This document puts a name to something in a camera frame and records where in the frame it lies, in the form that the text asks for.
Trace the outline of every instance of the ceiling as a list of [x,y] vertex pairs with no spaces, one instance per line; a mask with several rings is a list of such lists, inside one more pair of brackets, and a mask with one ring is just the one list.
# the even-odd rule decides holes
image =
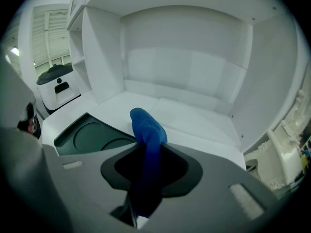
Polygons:
[[[39,66],[43,63],[69,55],[69,34],[66,30],[68,10],[51,10],[34,13],[32,29],[33,59]],[[21,13],[14,15],[3,38],[1,46],[8,55],[11,65],[19,73],[19,57],[10,52],[18,48],[18,29]]]

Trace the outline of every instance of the blue cloth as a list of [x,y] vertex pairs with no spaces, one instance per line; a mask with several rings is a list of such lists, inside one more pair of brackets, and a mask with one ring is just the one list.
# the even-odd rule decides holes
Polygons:
[[132,127],[138,142],[146,144],[141,176],[131,189],[137,215],[149,217],[162,200],[161,143],[167,142],[162,126],[145,110],[131,110]]

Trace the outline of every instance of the white counter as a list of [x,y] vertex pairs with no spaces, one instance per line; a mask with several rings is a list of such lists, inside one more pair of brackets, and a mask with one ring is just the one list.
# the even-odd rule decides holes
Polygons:
[[[200,111],[200,115],[204,115],[203,120],[206,121],[205,126],[203,127],[200,125],[200,127],[205,130],[206,134],[202,135],[202,132],[197,133],[196,130],[193,130],[192,133],[191,127],[195,129],[195,125],[193,122],[192,124],[189,124],[189,121],[186,121],[187,115],[183,118],[176,117],[179,118],[178,121],[176,121],[175,118],[167,123],[162,122],[164,117],[161,117],[161,113],[159,113],[158,110],[161,105],[160,100],[161,99],[158,98],[125,91],[107,100],[106,102],[97,105],[93,101],[81,96],[66,104],[43,121],[42,143],[55,147],[54,139],[84,113],[89,113],[98,120],[134,136],[130,111],[133,108],[140,107],[149,112],[162,124],[167,133],[169,143],[179,144],[199,151],[221,156],[245,169],[244,157],[240,152],[239,147],[236,147],[235,143],[228,145],[220,142],[223,138],[226,139],[228,143],[230,143],[230,139],[235,140],[235,135],[232,136],[233,133],[230,134],[226,132],[231,125],[230,121],[227,121],[225,116],[217,115],[218,117],[222,117],[222,124],[221,127],[219,127],[219,125],[215,125],[211,117],[206,116],[206,113],[213,114],[213,112],[204,111],[205,113],[202,113],[202,111]],[[167,112],[172,114],[172,110],[174,109],[170,107]],[[191,110],[191,116],[196,120],[199,117],[198,115],[193,115],[193,110]],[[189,125],[190,128],[188,127],[187,130],[185,130],[185,125]],[[211,134],[211,137],[209,137],[209,131],[211,133],[217,132],[217,134]]]

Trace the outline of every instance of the black tray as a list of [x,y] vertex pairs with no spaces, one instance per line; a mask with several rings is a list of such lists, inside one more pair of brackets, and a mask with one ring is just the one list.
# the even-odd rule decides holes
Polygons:
[[92,153],[136,142],[136,139],[85,113],[55,140],[59,155]]

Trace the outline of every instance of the blue towel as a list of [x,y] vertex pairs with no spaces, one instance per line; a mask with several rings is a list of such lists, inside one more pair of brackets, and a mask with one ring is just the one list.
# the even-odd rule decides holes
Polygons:
[[145,110],[131,110],[132,127],[138,142],[146,144],[141,176],[130,192],[137,215],[149,217],[162,200],[161,143],[167,142],[162,126]]

